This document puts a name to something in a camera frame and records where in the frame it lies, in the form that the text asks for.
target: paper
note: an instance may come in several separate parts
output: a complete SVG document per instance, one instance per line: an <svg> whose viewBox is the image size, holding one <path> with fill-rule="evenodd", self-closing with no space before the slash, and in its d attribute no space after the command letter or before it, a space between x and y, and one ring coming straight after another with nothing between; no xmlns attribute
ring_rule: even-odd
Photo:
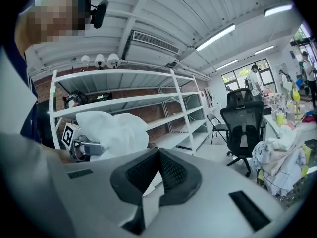
<svg viewBox="0 0 317 238"><path fill-rule="evenodd" d="M0 65L0 131L19 134L36 96L17 74L3 47Z"/></svg>

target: folding chair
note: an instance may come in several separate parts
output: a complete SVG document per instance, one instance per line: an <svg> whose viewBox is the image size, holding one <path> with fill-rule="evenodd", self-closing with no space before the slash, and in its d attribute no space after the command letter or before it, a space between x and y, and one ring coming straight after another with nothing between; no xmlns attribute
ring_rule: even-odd
<svg viewBox="0 0 317 238"><path fill-rule="evenodd" d="M224 137L221 135L221 131L227 131L228 129L227 129L227 125L225 125L225 124L222 124L219 120L218 120L218 118L213 114L213 113L209 113L208 115L207 115L207 118L208 118L208 120L210 121L210 123L213 125L213 129L212 129L212 138L211 138L211 144L212 144L212 141L213 141L213 137L214 137L214 133L216 132L216 137L218 136L218 132L219 132L219 134L220 134L220 136L223 138L223 140L224 140L224 142L227 142L225 139L224 139ZM217 119L217 122L218 122L218 124L217 125L214 125L213 123L212 123L212 120L213 119Z"/></svg>

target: person in white shirt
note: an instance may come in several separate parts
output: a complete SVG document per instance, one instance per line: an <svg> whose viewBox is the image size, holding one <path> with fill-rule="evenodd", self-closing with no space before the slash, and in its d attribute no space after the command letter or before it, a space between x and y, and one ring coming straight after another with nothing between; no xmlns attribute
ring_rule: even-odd
<svg viewBox="0 0 317 238"><path fill-rule="evenodd" d="M249 83L249 89L256 101L262 101L261 93L263 91L262 81L258 76L258 67L253 65L251 68L251 72L247 76L247 80Z"/></svg>
<svg viewBox="0 0 317 238"><path fill-rule="evenodd" d="M279 70L279 74L282 74L282 82L281 82L281 86L282 86L282 93L285 95L285 96L289 96L289 90L287 90L285 88L285 82L292 82L292 79L291 77L286 74L283 70Z"/></svg>
<svg viewBox="0 0 317 238"><path fill-rule="evenodd" d="M315 75L314 75L314 69L315 69L314 64L311 65L311 63L308 61L308 53L306 51L302 52L302 56L303 56L303 60L304 60L304 62L303 62L304 71L306 74L309 89L311 90L311 94L312 94L313 107L315 107L316 106L315 100L316 100L316 96L317 96L317 88L316 88L316 80L315 80Z"/></svg>

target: green plant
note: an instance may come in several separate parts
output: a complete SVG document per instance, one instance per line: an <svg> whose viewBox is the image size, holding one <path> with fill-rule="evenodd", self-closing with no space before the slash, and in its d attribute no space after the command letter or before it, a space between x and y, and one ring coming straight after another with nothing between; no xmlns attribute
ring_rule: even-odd
<svg viewBox="0 0 317 238"><path fill-rule="evenodd" d="M226 79L224 76L222 76L222 79L223 79L224 83L228 83L229 82L229 79Z"/></svg>
<svg viewBox="0 0 317 238"><path fill-rule="evenodd" d="M246 76L248 75L249 73L251 72L250 69L246 69L246 68L243 68L240 72L239 72L239 76Z"/></svg>
<svg viewBox="0 0 317 238"><path fill-rule="evenodd" d="M296 32L296 34L294 35L294 39L295 40L299 40L299 39L303 39L306 38L304 32L302 31L301 28L298 29L298 31Z"/></svg>

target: white wall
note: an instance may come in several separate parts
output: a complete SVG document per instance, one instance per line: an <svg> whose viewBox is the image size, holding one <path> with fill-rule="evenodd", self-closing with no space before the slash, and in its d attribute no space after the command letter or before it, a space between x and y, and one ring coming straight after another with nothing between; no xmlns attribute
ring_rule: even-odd
<svg viewBox="0 0 317 238"><path fill-rule="evenodd" d="M227 90L220 74L211 77L208 82L208 87L211 90L212 104L221 104L224 108L227 106Z"/></svg>
<svg viewBox="0 0 317 238"><path fill-rule="evenodd" d="M288 43L283 50L267 55L266 57L272 70L278 91L280 91L279 88L281 82L281 75L279 75L280 69L289 74L294 81L297 80L296 75L300 72L297 59L293 59L290 54L290 51L292 50L292 46Z"/></svg>
<svg viewBox="0 0 317 238"><path fill-rule="evenodd" d="M287 46L281 51L277 51L266 56L265 54L261 54L261 56L252 56L249 59L241 61L239 64L233 64L230 67L228 66L228 68L218 71L218 73L211 74L211 81L208 82L208 87L211 90L213 105L220 103L222 107L227 106L227 91L221 77L222 74L264 58L266 58L269 67L271 68L277 91L281 92L280 82L282 77L279 75L279 70L284 70L294 81L297 79L296 73L299 73L298 61L296 58L292 58L290 51L292 51L292 46L288 43Z"/></svg>

